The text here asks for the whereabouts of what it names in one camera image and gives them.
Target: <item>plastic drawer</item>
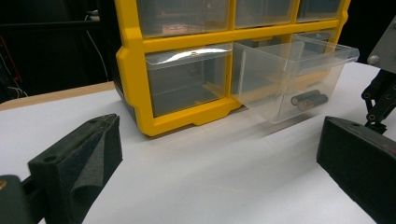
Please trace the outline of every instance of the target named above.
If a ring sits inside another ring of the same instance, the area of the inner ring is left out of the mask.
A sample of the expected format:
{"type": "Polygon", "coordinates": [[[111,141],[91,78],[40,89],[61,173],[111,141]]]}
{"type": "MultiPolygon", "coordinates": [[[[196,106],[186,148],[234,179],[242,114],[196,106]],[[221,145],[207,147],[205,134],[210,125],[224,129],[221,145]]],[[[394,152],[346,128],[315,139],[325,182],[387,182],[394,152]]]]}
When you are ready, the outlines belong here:
{"type": "Polygon", "coordinates": [[[235,28],[288,23],[294,0],[238,0],[235,28]]]}
{"type": "Polygon", "coordinates": [[[326,104],[344,64],[359,51],[295,35],[288,44],[250,48],[234,44],[241,58],[237,99],[273,123],[326,104]]]}
{"type": "Polygon", "coordinates": [[[322,21],[338,16],[341,0],[301,0],[297,22],[322,21]]]}
{"type": "Polygon", "coordinates": [[[224,97],[226,56],[233,44],[147,56],[154,117],[224,97]]]}
{"type": "Polygon", "coordinates": [[[230,0],[137,0],[143,37],[191,35],[228,28],[230,0]]]}

